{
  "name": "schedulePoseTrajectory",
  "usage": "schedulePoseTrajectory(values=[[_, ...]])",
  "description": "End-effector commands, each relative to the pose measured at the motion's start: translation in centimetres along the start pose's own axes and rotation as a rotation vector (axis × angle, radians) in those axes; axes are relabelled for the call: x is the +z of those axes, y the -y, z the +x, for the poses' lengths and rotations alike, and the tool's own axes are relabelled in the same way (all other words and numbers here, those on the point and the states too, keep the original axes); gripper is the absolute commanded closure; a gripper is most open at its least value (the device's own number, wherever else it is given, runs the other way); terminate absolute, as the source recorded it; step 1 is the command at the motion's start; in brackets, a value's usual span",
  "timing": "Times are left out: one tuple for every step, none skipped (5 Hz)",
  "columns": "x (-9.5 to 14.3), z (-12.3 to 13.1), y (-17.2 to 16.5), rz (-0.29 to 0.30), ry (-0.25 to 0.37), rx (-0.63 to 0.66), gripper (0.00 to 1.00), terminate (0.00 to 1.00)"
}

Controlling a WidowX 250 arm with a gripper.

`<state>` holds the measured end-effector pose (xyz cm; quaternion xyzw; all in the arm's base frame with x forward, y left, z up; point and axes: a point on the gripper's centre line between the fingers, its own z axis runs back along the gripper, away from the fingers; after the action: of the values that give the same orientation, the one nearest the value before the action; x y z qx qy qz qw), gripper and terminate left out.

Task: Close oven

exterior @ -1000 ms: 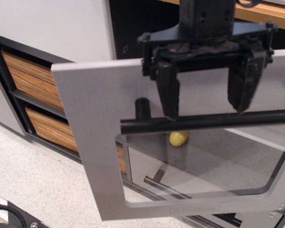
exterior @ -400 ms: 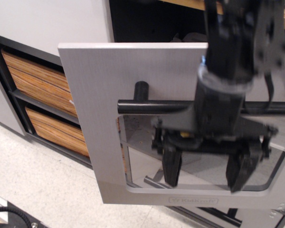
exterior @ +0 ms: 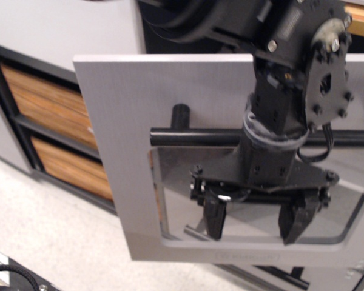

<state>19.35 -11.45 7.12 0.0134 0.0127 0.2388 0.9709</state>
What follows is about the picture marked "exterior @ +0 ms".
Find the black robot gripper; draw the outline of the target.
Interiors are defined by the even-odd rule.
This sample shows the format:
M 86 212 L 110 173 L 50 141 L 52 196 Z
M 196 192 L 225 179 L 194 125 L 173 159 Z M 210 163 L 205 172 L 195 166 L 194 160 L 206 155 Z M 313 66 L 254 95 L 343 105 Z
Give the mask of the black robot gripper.
M 204 206 L 207 235 L 222 237 L 227 202 L 264 199 L 283 203 L 278 225 L 284 245 L 295 243 L 310 225 L 320 206 L 329 203 L 329 188 L 339 180 L 336 173 L 315 167 L 334 145 L 331 124 L 322 126 L 326 151 L 305 156 L 300 146 L 308 137 L 276 135 L 255 118 L 245 118 L 237 147 L 221 158 L 197 163 L 192 168 L 190 197 Z

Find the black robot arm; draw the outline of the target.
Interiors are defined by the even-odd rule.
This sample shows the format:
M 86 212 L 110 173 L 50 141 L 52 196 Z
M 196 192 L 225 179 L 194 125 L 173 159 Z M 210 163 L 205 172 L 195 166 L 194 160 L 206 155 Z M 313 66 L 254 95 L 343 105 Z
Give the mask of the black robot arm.
M 296 242 L 322 205 L 336 173 L 316 167 L 327 154 L 305 156 L 310 133 L 323 130 L 352 101 L 346 54 L 351 17 L 341 1 L 139 1 L 142 18 L 160 37 L 179 43 L 213 39 L 254 58 L 256 85 L 248 98 L 236 148 L 195 164 L 190 196 L 203 206 L 207 234 L 219 240 L 230 202 L 281 206 L 285 244 Z

